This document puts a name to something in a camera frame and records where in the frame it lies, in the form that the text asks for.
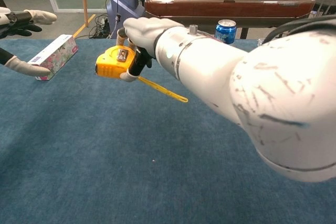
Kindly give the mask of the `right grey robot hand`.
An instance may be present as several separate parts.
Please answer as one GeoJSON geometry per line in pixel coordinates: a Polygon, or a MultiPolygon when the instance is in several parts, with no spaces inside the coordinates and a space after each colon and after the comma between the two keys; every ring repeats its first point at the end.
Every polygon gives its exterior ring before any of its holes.
{"type": "Polygon", "coordinates": [[[132,82],[138,78],[145,66],[152,67],[152,59],[155,59],[155,48],[158,39],[172,27],[184,25],[167,19],[159,18],[128,18],[123,22],[123,27],[117,30],[116,45],[122,46],[126,39],[136,47],[136,57],[126,72],[120,74],[120,79],[132,82]]]}

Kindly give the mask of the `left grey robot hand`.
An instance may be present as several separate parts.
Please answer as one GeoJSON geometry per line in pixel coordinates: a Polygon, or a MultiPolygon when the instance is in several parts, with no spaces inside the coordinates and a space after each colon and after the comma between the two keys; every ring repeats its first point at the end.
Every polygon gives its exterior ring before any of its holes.
{"type": "MultiPolygon", "coordinates": [[[[20,35],[28,37],[32,32],[41,32],[38,25],[51,25],[57,20],[53,13],[43,10],[25,9],[19,12],[12,12],[7,7],[1,7],[1,39],[7,36],[20,35]]],[[[1,49],[1,64],[18,73],[43,77],[50,74],[50,70],[40,66],[30,65],[20,60],[16,55],[1,49]]]]}

